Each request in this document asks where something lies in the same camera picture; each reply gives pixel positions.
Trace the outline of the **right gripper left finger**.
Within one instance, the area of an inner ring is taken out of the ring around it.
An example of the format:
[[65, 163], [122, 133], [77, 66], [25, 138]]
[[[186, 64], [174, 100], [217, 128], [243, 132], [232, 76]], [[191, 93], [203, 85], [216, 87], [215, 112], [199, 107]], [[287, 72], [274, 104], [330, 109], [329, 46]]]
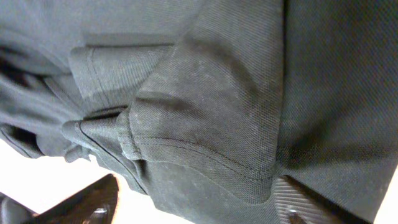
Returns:
[[1, 224], [112, 224], [118, 203], [118, 179], [108, 174], [41, 214], [1, 194]]

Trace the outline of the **black polo shirt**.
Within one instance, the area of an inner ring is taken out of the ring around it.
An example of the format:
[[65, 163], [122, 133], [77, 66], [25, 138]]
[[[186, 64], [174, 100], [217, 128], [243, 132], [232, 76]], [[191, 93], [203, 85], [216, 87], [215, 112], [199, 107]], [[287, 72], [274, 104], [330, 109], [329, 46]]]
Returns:
[[97, 158], [195, 223], [281, 223], [275, 175], [397, 167], [397, 2], [2, 1], [1, 137]]

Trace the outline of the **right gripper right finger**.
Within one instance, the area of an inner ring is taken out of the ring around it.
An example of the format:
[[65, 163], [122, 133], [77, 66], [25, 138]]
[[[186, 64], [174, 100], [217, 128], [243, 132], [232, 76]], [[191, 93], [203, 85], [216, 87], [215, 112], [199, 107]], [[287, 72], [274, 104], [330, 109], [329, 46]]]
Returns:
[[272, 197], [281, 223], [369, 223], [367, 187], [347, 174], [275, 175]]

